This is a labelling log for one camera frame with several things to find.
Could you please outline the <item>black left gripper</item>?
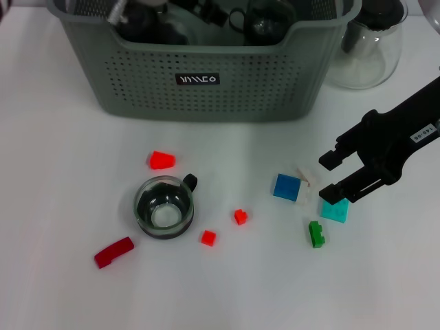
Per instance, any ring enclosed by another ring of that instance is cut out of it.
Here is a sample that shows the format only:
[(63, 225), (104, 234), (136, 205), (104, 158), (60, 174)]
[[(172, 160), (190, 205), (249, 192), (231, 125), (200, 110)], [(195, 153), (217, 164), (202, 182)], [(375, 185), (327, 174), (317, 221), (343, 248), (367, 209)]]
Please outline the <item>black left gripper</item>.
[(204, 23), (223, 27), (229, 14), (212, 0), (170, 0), (170, 2), (201, 19)]

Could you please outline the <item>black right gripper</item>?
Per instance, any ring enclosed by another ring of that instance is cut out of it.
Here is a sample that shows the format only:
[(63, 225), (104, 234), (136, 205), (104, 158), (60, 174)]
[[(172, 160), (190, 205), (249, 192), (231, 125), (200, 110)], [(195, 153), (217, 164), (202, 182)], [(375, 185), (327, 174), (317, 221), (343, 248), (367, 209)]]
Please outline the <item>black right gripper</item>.
[(328, 185), (319, 196), (331, 205), (343, 199), (355, 203), (382, 187), (384, 182), (395, 183), (402, 176), (404, 162), (423, 146), (412, 136), (437, 120), (438, 78), (386, 113), (367, 112), (358, 124), (336, 139), (334, 150), (318, 160), (320, 165), (332, 171), (357, 153), (366, 168), (337, 184)]

